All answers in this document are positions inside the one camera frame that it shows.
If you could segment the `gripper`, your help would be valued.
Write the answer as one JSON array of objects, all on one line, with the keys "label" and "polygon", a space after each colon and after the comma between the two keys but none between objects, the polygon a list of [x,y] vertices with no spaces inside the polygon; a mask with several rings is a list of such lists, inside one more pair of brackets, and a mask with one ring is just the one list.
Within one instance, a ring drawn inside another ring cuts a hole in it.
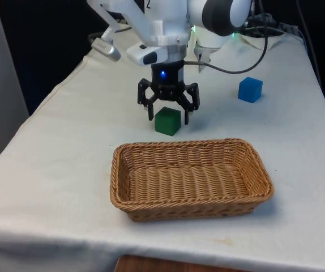
[{"label": "gripper", "polygon": [[[157,99],[176,100],[185,111],[185,125],[189,124],[190,113],[199,109],[199,86],[197,83],[184,84],[183,67],[183,61],[154,64],[151,82],[143,78],[138,83],[138,104],[147,108],[149,120],[154,118],[153,104]],[[148,88],[153,92],[149,99],[146,97]]]}]

